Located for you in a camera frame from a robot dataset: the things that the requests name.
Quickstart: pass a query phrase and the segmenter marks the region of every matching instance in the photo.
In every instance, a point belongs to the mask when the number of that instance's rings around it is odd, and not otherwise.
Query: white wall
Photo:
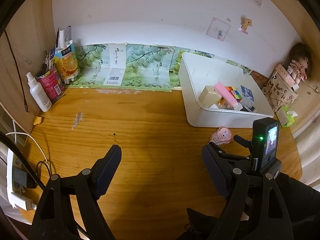
[[[269,76],[300,38],[270,1],[249,0],[52,0],[54,27],[72,25],[78,44],[174,45],[216,54]],[[241,17],[252,19],[248,35]],[[224,42],[206,36],[213,17],[231,20]]]

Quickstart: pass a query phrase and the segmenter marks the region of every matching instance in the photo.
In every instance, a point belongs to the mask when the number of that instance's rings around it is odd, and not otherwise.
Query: pink eraser
[[[214,90],[216,90],[232,107],[236,107],[237,100],[229,93],[229,91],[220,82],[214,85]]]

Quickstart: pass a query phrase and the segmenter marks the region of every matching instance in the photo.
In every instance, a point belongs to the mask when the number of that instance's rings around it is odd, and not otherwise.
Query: rubik's cube
[[[242,96],[239,94],[238,90],[235,87],[225,87],[231,95],[237,100],[239,103],[242,100]]]

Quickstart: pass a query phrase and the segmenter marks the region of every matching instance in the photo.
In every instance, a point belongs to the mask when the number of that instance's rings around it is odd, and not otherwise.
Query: camera screen
[[[277,132],[278,132],[278,127],[272,127],[268,131],[268,137],[267,137],[267,142],[266,142],[266,152],[265,155],[268,155],[270,152],[274,151],[277,146]]]

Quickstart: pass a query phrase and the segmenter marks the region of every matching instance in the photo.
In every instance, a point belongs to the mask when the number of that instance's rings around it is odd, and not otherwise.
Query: silver bolt
[[[237,175],[240,175],[240,174],[242,173],[242,171],[241,171],[241,169],[239,169],[239,168],[234,168],[234,169],[233,169],[233,173],[234,173],[234,174],[237,174]]]
[[[82,174],[83,174],[83,175],[89,175],[90,172],[91,172],[90,169],[84,169],[84,170],[82,171]]]
[[[53,174],[50,179],[51,180],[56,180],[58,178],[59,178],[59,176],[57,174]]]
[[[267,179],[273,179],[273,176],[270,173],[266,173],[265,176],[266,176]]]

